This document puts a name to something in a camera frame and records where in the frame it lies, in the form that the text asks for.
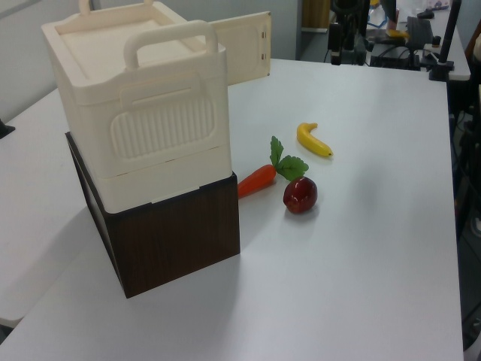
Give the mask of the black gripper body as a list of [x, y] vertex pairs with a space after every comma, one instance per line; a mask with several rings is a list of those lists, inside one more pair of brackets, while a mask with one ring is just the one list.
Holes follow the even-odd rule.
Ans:
[[369, 0], [335, 0], [335, 14], [337, 23], [341, 25], [344, 50], [354, 50], [356, 42], [365, 39], [369, 7]]

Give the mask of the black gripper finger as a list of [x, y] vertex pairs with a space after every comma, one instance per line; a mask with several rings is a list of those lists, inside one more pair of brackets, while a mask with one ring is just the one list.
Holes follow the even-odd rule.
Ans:
[[365, 38], [361, 35], [357, 35], [354, 41], [354, 61], [356, 65], [364, 65], [367, 56], [367, 48], [365, 44]]
[[328, 29], [328, 49], [331, 51], [331, 64], [341, 64], [342, 26], [331, 23]]

